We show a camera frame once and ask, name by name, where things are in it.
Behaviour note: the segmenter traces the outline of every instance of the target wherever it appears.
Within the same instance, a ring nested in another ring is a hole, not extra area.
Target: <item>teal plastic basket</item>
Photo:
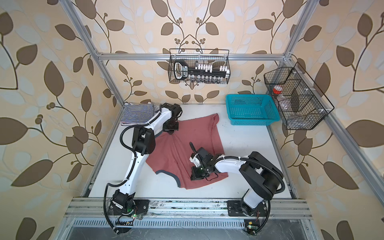
[[[225,98],[232,125],[268,126],[280,120],[271,96],[265,94],[228,94]]]

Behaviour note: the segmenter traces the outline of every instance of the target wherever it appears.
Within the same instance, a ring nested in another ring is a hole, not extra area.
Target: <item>black wire basket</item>
[[[231,71],[229,50],[171,48],[168,76],[170,83],[228,84]]]
[[[305,72],[302,69],[296,63],[293,68],[281,67],[264,74],[269,95],[287,130],[312,130],[334,109],[331,101],[309,75],[313,86],[303,80],[300,73]]]

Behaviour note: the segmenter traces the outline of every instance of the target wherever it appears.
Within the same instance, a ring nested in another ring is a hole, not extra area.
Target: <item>folded clothes stack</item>
[[[146,124],[155,115],[155,108],[152,103],[140,105],[125,103],[120,124],[122,126]]]

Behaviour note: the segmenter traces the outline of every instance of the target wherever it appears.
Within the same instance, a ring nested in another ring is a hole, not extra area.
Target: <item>striped cloth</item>
[[[124,104],[124,112],[120,119],[122,126],[146,124],[155,115],[155,106],[150,104]]]

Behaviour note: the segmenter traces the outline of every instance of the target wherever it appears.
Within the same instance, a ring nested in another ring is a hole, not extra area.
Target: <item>work surface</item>
[[[181,105],[183,114],[179,120],[200,118],[217,113],[220,121],[217,129],[223,144],[225,155],[247,156],[257,151],[281,170],[275,149],[273,148],[266,126],[233,126],[227,115],[225,105]],[[120,134],[125,126],[119,126],[103,161],[89,197],[103,197],[107,183],[118,184],[125,178],[132,152],[120,144]],[[123,137],[125,144],[131,146],[133,129]],[[216,183],[197,189],[177,187],[173,177],[164,173],[156,175],[145,163],[137,181],[135,197],[143,198],[241,198],[250,188],[241,174],[228,173]],[[116,188],[108,188],[108,197],[112,197]],[[290,199],[288,188],[274,198]]]

